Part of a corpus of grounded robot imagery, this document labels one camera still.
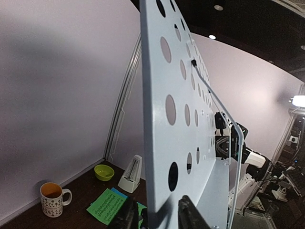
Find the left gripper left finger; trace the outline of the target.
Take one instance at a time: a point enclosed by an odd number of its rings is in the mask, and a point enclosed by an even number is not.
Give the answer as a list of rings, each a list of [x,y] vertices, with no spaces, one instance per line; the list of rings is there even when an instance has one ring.
[[[109,229],[138,229],[138,203],[128,197],[108,225]]]

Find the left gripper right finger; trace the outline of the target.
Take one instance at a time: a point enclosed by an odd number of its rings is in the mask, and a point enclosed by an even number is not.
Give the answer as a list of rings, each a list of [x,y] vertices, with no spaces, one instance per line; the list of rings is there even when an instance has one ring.
[[[210,229],[187,195],[178,202],[178,229]]]

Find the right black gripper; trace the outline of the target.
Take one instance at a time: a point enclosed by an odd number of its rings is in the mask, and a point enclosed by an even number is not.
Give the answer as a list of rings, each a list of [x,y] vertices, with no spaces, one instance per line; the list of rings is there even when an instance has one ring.
[[[230,136],[216,136],[215,137],[215,152],[216,157],[227,159],[235,157],[235,141]]]

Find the green sheet music page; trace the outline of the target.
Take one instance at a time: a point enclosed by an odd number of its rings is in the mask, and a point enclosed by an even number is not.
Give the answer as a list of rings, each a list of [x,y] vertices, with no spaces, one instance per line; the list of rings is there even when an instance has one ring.
[[[126,198],[107,188],[86,210],[99,222],[108,226],[125,200]]]

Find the blue paper sheet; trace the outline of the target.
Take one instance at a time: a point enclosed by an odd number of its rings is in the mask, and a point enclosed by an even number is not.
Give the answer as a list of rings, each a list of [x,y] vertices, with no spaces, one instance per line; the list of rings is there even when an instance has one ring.
[[[111,188],[111,191],[117,193],[118,195],[120,195],[120,196],[122,196],[122,197],[124,197],[124,198],[127,198],[127,197],[128,197],[127,195],[125,195],[124,193],[120,192],[119,190],[117,190],[117,189],[114,188],[114,187]],[[145,207],[146,207],[146,206],[144,206],[144,205],[141,204],[141,203],[138,203],[138,205],[139,205],[139,207],[141,207],[141,208],[145,208]]]

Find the light blue music stand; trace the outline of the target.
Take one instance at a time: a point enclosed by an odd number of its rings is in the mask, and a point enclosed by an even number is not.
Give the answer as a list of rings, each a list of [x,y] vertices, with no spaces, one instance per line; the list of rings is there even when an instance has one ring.
[[[145,177],[149,226],[178,228],[187,195],[209,228],[229,229],[229,160],[216,157],[220,100],[173,0],[140,1]]]

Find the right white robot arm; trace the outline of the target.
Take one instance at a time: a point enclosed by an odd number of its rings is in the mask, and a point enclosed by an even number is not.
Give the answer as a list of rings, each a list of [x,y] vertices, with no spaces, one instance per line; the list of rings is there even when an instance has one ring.
[[[215,131],[215,152],[216,157],[221,159],[232,158],[238,160],[239,151],[239,135],[233,125],[227,128],[217,128]],[[246,173],[251,176],[256,182],[262,181],[265,178],[271,161],[248,148],[245,144],[242,149],[242,162],[247,164]]]

